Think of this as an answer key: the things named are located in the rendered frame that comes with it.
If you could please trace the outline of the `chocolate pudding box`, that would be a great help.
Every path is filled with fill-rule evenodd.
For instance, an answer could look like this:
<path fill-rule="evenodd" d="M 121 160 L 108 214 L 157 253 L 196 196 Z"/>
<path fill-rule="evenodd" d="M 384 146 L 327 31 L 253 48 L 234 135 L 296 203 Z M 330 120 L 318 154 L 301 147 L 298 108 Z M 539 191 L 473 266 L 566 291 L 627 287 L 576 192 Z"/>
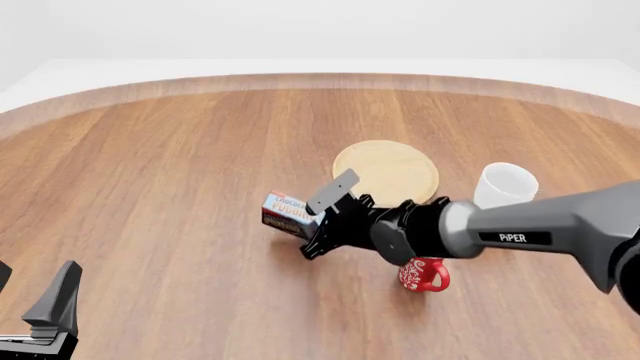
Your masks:
<path fill-rule="evenodd" d="M 271 191 L 261 207 L 262 224 L 308 242 L 318 230 L 325 213 L 309 215 L 306 203 Z"/>

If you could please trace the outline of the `round pale wooden plate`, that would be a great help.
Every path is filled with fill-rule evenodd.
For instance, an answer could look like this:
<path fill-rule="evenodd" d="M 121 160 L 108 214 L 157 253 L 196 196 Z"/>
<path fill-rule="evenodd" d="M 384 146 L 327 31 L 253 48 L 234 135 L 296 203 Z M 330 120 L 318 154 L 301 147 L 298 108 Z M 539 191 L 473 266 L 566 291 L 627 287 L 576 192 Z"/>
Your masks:
<path fill-rule="evenodd" d="M 366 140 L 343 149 L 334 159 L 332 176 L 354 170 L 356 196 L 369 194 L 377 208 L 399 206 L 405 200 L 422 204 L 439 187 L 439 172 L 423 152 L 391 140 Z"/>

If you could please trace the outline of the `red mug with white print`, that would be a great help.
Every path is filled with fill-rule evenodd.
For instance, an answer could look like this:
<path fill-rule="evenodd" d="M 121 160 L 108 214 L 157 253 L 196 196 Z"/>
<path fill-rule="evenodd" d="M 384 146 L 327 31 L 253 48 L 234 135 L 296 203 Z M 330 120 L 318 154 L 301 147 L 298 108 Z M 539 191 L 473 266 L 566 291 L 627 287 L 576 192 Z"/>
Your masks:
<path fill-rule="evenodd" d="M 400 284 L 411 292 L 441 292 L 450 284 L 442 258 L 413 257 L 398 270 Z"/>

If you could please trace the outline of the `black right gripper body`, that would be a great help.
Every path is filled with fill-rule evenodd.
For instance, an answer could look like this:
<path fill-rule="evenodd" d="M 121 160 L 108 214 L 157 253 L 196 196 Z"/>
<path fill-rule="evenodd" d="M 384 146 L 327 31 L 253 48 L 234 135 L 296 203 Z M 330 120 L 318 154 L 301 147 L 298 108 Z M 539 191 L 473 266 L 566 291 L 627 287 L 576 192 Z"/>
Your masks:
<path fill-rule="evenodd" d="M 325 210 L 318 230 L 300 250 L 307 260 L 327 254 L 336 248 L 350 246 L 375 251 L 369 235 L 374 220 L 386 209 L 375 209 L 373 197 L 346 194 Z"/>

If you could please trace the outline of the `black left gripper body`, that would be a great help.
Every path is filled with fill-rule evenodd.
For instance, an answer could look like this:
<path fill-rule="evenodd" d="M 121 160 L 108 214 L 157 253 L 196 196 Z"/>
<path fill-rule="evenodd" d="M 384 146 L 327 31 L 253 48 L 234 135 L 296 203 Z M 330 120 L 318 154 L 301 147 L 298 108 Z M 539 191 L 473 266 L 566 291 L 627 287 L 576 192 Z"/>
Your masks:
<path fill-rule="evenodd" d="M 71 360 L 78 331 L 57 332 L 53 337 L 0 335 L 0 360 Z"/>

